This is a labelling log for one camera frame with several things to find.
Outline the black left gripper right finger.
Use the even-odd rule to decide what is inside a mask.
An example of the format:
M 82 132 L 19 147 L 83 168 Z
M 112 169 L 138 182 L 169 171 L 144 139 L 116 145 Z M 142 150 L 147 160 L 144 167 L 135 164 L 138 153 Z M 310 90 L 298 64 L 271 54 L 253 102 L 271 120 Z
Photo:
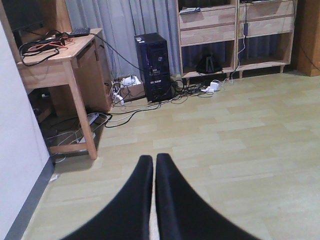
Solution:
M 156 157 L 155 205 L 162 240 L 255 240 L 205 202 L 168 153 Z

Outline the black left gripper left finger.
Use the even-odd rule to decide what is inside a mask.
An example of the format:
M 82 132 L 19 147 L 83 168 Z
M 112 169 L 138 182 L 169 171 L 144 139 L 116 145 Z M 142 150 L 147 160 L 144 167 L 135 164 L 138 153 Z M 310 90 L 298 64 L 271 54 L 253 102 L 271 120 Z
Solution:
M 148 240 L 153 159 L 141 155 L 117 195 L 96 216 L 64 240 Z

